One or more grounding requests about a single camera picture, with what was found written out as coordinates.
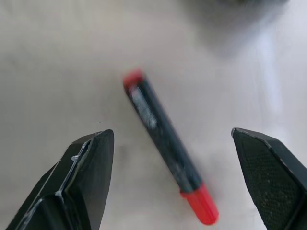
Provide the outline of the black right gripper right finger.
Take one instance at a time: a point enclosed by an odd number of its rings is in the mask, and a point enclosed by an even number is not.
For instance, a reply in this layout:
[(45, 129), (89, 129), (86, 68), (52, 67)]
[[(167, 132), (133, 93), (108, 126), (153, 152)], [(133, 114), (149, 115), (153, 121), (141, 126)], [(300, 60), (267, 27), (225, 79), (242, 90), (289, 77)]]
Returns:
[(307, 228), (307, 169), (278, 139), (233, 128), (244, 180), (268, 230)]

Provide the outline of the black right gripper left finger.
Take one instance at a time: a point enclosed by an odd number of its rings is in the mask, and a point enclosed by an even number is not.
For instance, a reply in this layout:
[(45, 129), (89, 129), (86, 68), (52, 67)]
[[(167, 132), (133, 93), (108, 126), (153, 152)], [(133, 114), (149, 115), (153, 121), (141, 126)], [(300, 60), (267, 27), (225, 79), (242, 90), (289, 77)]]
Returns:
[(9, 230), (97, 230), (109, 192), (114, 132), (83, 136), (36, 183)]

